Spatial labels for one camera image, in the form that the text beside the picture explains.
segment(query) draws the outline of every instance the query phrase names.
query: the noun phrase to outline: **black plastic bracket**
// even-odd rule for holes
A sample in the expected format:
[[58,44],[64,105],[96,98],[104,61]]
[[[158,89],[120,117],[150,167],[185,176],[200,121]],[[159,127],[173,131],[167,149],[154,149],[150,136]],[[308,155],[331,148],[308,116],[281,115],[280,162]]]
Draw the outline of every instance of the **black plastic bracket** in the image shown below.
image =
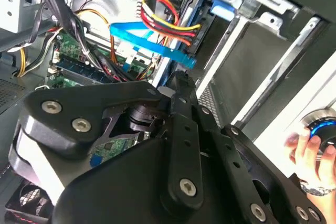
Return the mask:
[[[155,107],[161,97],[147,82],[39,90],[26,98],[19,123],[31,139],[56,153],[71,159],[83,158],[102,135],[103,113],[107,108],[120,105],[124,108],[135,105]],[[41,106],[45,101],[58,102],[61,111],[56,114],[45,112]],[[90,122],[91,129],[76,131],[72,122],[77,118]]]

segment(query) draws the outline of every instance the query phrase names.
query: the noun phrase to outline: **finger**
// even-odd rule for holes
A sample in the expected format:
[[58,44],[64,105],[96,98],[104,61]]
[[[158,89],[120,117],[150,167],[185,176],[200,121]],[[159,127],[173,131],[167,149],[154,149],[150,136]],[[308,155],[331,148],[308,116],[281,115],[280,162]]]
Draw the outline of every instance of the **finger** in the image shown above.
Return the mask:
[[284,155],[295,164],[294,152],[298,146],[299,135],[297,133],[290,134],[285,142]]
[[296,162],[300,162],[303,159],[303,155],[305,154],[306,146],[308,144],[310,137],[310,131],[308,128],[303,128],[300,136],[299,136],[299,142],[298,142],[298,147],[296,148],[295,151],[295,160]]
[[334,174],[334,162],[336,157],[336,149],[329,145],[321,158],[319,167],[319,176],[323,184],[330,188],[336,187],[336,178]]
[[316,167],[316,157],[320,148],[320,144],[321,144],[321,138],[318,136],[313,136],[307,144],[301,163],[307,175],[314,176],[315,179],[318,179],[315,167]]

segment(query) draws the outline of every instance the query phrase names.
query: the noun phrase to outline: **black mounting arm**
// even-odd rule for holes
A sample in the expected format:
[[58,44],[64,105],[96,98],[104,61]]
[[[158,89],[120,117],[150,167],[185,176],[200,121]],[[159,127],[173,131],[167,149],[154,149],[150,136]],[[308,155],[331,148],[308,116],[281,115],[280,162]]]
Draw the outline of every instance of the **black mounting arm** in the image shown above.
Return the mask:
[[[171,92],[161,91],[169,95],[147,82],[31,94],[18,132],[62,162],[84,160],[111,137],[150,132],[70,182],[52,223],[325,223],[238,128],[218,128],[194,88],[175,72],[165,87]],[[56,102],[48,109],[57,113],[42,108],[46,101]]]

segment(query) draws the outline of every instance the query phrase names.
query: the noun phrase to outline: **motherboard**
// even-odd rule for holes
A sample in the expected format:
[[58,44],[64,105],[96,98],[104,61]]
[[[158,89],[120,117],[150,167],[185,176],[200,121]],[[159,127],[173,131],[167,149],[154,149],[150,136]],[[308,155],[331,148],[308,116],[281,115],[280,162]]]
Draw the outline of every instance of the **motherboard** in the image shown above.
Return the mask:
[[[110,57],[110,51],[102,48],[98,50]],[[123,67],[127,58],[117,54],[116,57],[119,66]],[[137,77],[146,67],[144,63],[134,60],[128,73]],[[56,37],[53,59],[48,69],[47,85],[51,88],[66,88],[107,83],[111,83],[111,80],[90,65],[78,42],[66,32],[60,32]]]

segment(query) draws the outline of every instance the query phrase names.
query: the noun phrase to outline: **blue light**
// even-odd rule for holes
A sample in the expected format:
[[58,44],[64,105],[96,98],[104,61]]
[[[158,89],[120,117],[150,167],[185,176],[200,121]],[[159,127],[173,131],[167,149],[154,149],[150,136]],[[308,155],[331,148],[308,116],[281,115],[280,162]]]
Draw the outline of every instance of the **blue light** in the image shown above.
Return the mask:
[[323,128],[325,126],[328,125],[336,125],[336,122],[325,122],[325,123],[321,123],[318,126],[316,126],[311,132],[310,132],[310,137],[314,136],[316,131],[319,130],[320,128]]

